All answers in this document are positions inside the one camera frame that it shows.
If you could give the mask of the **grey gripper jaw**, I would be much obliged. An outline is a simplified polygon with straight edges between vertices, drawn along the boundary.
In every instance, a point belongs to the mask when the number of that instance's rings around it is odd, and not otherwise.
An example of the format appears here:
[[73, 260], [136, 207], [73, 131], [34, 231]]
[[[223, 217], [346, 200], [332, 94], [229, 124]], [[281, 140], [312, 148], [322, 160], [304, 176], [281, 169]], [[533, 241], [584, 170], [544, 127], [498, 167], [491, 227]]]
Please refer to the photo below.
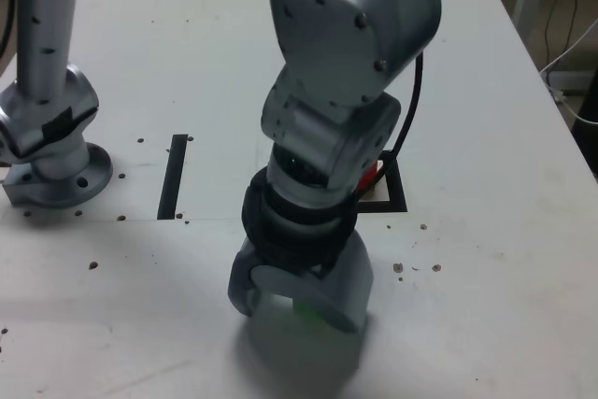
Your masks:
[[256, 286], [251, 271], [262, 264], [254, 245], [245, 239], [236, 254], [228, 282], [228, 298], [233, 307], [242, 315], [251, 317]]
[[363, 328], [374, 275], [366, 246], [356, 232], [350, 235], [334, 268], [321, 278], [267, 265], [252, 269], [250, 276], [258, 290], [310, 307], [340, 332], [359, 333]]

